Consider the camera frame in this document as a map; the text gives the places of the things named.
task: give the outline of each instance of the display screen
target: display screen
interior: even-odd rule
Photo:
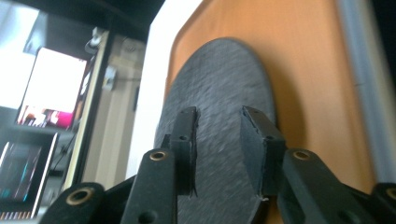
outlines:
[[[0,201],[25,202],[41,147],[8,142],[0,158]]]
[[[69,129],[87,62],[40,49],[21,103],[18,124]]]

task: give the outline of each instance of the orange surface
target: orange surface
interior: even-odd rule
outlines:
[[[336,1],[204,1],[174,43],[167,90],[204,43],[231,36],[259,55],[289,147],[316,152],[345,184],[375,183]]]

